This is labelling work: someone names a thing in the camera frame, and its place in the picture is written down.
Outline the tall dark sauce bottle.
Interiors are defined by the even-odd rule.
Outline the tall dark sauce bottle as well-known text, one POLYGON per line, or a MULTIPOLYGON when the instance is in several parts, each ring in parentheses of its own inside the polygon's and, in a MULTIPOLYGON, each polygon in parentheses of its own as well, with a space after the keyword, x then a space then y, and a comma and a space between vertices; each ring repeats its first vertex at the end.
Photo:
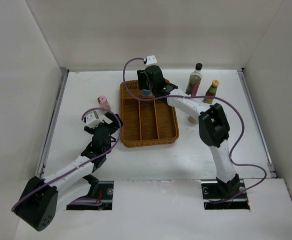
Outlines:
POLYGON ((188 84, 186 87, 186 94, 190 96, 196 96, 201 80, 201 70, 203 65, 201 63, 197 63, 195 66, 195 70, 190 74, 188 84))

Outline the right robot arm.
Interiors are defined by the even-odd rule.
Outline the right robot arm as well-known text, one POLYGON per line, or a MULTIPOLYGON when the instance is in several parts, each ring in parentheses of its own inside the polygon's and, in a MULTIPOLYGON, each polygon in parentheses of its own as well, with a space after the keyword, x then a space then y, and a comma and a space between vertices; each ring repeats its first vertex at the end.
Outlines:
POLYGON ((239 187, 240 178, 229 157, 230 126, 222 106, 201 102, 183 92, 176 85, 166 82, 157 65, 137 71, 141 90, 150 90, 163 103, 175 107, 192 118, 197 118, 199 136, 212 153, 216 166, 217 190, 220 196, 229 198, 239 187))

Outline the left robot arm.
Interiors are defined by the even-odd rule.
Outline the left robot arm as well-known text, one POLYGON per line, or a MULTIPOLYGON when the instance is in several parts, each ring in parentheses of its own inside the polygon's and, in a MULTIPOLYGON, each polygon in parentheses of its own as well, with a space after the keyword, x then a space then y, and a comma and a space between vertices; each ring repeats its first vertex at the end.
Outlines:
POLYGON ((118 143, 113 137, 122 132, 123 122, 119 115, 108 110, 105 116, 110 120, 101 120, 94 112, 82 117, 84 130, 92 139, 83 152, 63 169, 39 178, 32 177, 11 211, 36 231, 44 230, 52 222, 59 195, 81 179, 87 179, 106 161, 107 154, 118 143))

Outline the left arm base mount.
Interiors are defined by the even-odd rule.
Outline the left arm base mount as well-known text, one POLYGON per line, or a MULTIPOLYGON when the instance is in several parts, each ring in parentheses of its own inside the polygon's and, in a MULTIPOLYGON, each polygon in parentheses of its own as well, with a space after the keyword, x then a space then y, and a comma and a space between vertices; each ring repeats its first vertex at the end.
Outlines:
POLYGON ((93 175, 85 176, 90 184, 86 195, 66 206, 68 211, 110 211, 113 207, 114 181, 100 181, 93 175))

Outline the blue label silver cap jar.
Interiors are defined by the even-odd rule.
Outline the blue label silver cap jar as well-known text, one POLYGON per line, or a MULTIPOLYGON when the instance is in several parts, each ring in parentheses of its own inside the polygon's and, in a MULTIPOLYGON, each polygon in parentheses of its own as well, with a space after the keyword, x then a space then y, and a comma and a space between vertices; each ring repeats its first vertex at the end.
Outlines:
POLYGON ((144 97, 149 97, 149 96, 152 95, 151 91, 148 90, 148 89, 143 89, 143 90, 141 91, 141 93, 142 93, 142 95, 143 95, 144 97))

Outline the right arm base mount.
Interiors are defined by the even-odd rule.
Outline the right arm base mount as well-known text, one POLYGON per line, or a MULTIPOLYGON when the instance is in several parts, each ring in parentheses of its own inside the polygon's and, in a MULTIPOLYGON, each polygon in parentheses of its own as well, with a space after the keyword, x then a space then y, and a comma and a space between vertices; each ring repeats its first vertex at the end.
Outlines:
POLYGON ((245 192, 233 197, 245 189, 243 180, 240 180, 239 186, 232 193, 223 193, 216 180, 202 181, 201 189, 205 210, 250 210, 245 192))

